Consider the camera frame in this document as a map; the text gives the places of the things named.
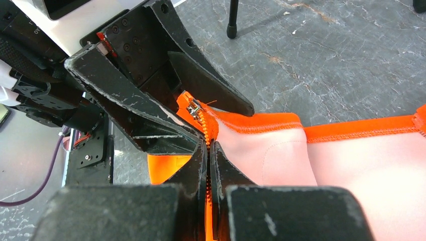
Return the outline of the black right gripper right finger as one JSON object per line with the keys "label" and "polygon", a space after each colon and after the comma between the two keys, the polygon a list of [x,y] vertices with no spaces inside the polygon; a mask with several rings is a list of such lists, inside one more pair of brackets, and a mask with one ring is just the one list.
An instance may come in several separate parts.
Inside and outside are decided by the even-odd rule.
{"label": "black right gripper right finger", "polygon": [[333,186],[258,186],[219,142],[209,158],[214,240],[373,240],[354,195]]}

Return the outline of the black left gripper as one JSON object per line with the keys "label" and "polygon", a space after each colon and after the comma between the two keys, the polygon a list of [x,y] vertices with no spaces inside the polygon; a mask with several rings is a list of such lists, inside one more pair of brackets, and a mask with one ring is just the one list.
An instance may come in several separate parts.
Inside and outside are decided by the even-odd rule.
{"label": "black left gripper", "polygon": [[171,1],[143,1],[123,10],[80,44],[91,45],[64,67],[138,150],[182,155],[203,143],[200,131],[176,114],[182,88],[214,108],[254,114],[253,104],[204,56]]}

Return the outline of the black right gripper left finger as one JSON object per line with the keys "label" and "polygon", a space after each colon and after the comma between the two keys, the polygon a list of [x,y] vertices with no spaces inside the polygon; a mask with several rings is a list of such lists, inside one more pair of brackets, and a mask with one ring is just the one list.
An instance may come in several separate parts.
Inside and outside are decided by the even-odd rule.
{"label": "black right gripper left finger", "polygon": [[208,151],[159,185],[80,185],[48,202],[33,240],[205,240]]}

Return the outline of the orange zip jacket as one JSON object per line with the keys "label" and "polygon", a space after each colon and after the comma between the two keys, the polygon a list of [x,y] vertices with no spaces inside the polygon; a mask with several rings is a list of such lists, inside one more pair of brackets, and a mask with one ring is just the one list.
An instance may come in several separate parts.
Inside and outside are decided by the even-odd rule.
{"label": "orange zip jacket", "polygon": [[425,107],[412,115],[304,127],[294,113],[251,117],[178,99],[177,114],[218,141],[258,185],[339,186],[366,212],[376,240],[425,240]]}

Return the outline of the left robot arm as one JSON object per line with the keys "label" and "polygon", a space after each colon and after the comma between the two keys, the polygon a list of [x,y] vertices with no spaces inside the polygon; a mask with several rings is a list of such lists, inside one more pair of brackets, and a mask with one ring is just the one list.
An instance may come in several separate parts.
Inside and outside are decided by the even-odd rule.
{"label": "left robot arm", "polygon": [[83,140],[71,151],[66,184],[113,181],[114,123],[139,150],[191,154],[201,131],[178,116],[178,97],[244,116],[253,105],[209,63],[171,1],[121,10],[111,1],[38,1],[43,16],[74,20],[76,50],[65,52],[17,4],[1,1],[1,86],[13,107]]}

